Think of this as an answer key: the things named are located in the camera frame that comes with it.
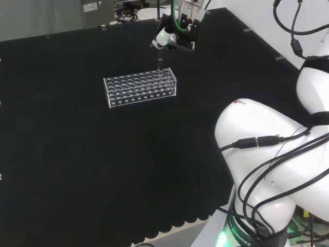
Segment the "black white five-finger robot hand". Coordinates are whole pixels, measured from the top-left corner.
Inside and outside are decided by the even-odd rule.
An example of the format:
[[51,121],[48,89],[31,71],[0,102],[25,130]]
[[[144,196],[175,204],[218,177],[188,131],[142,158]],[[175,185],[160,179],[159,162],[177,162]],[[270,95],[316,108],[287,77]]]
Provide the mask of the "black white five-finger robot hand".
[[163,14],[151,48],[195,50],[201,23],[208,12],[204,1],[170,1],[170,14]]

